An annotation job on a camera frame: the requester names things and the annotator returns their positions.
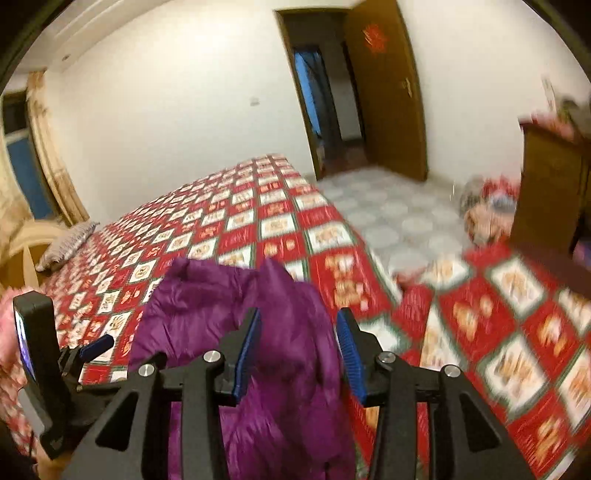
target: wooden door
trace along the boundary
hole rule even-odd
[[[424,181],[427,145],[413,50],[396,0],[352,8],[345,38],[359,92],[371,162]]]

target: wooden cabinet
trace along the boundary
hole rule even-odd
[[[26,222],[11,239],[5,261],[0,264],[0,290],[2,287],[38,288],[51,272],[39,273],[35,265],[47,247],[66,232],[65,226],[50,220]]]
[[[591,205],[590,145],[531,123],[521,126],[524,166],[511,241],[568,254],[579,219]]]

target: checkered quilt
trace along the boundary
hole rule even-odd
[[[442,258],[418,285],[433,295],[418,320],[426,326],[420,366],[460,366],[536,477],[559,479],[591,434],[591,302],[504,244]],[[378,411],[352,411],[365,421],[357,438],[368,462]],[[426,465],[426,408],[418,424]]]
[[[111,350],[85,366],[82,383],[126,378],[144,307],[179,256],[244,268],[273,257],[319,288],[333,318],[349,306],[388,348],[411,345],[404,328],[389,321],[401,292],[377,258],[284,157],[267,155],[184,185],[107,225],[45,283],[61,346],[107,333],[115,338]],[[14,403],[9,410],[9,424],[26,447],[30,430],[20,408]]]

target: hand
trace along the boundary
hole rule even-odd
[[[35,439],[35,446],[37,449],[37,475],[40,480],[59,480],[72,459],[72,452],[64,452],[55,460],[51,460],[37,439]]]

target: purple jacket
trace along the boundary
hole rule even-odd
[[[341,369],[318,291],[277,262],[259,270],[176,259],[154,291],[131,350],[130,369],[163,351],[186,365],[261,311],[262,333],[248,393],[220,409],[232,480],[351,480],[353,436],[340,400]],[[169,478],[181,478],[180,405],[173,405]]]

